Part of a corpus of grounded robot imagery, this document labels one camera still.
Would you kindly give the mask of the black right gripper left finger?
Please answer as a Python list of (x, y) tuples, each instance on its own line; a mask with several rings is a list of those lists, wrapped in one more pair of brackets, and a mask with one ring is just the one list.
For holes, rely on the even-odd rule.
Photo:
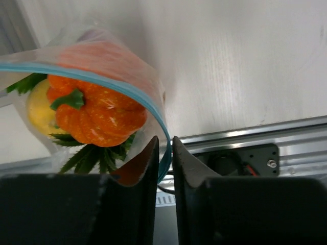
[(111, 174), (1, 177), (1, 244), (152, 244), (159, 142)]

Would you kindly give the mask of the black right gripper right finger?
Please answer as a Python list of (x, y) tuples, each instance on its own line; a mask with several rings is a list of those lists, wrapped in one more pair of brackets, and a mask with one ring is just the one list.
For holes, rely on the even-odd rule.
[(313, 178), (222, 177), (173, 138), (179, 244), (326, 244), (326, 187)]

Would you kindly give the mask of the toy pineapple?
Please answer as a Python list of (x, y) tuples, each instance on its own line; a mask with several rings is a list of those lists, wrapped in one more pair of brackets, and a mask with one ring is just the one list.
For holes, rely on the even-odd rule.
[[(26, 101), (29, 93), (39, 82), (47, 78), (48, 75), (46, 74), (33, 73), (6, 88), (7, 93), (15, 92), (18, 96), (26, 96), (24, 102), (26, 116)], [(79, 143), (67, 132), (66, 134), (52, 134), (51, 136), (45, 136), (32, 126), (28, 120), (28, 116), (27, 121), (34, 133), (43, 136), (53, 145), (67, 149), (76, 148), (76, 152), (73, 153), (64, 164), (62, 164), (60, 168), (61, 173), (73, 170), (78, 174), (88, 174), (94, 168), (98, 168), (101, 173), (110, 173), (116, 170), (116, 163), (125, 160), (136, 135), (136, 132), (133, 133), (120, 145), (100, 147), (94, 144)]]

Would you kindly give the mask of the yellow toy lemon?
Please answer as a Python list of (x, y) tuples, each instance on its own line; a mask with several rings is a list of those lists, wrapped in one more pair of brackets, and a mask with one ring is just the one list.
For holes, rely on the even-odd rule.
[(29, 122), (41, 134), (66, 134), (61, 128), (56, 128), (55, 111), (50, 108), (46, 92), (50, 87), (48, 79), (39, 82), (29, 93), (26, 101), (26, 111)]

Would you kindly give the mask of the orange toy pumpkin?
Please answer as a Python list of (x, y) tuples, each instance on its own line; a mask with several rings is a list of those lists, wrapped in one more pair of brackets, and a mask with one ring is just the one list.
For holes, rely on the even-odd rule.
[(117, 146), (147, 121), (145, 107), (113, 89), (56, 75), (48, 81), (56, 125), (79, 143)]

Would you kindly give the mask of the clear zip top bag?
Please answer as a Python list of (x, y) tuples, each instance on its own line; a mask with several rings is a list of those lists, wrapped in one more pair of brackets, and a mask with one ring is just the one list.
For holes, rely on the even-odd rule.
[(50, 151), (46, 173), (108, 174), (159, 139), (172, 159), (157, 71), (109, 30), (74, 24), (44, 47), (1, 56), (1, 88)]

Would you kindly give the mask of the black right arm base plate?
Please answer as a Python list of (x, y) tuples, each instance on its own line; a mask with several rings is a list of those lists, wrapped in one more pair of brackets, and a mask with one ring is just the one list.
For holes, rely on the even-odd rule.
[(221, 176), (279, 175), (279, 149), (272, 143), (197, 153), (194, 156)]

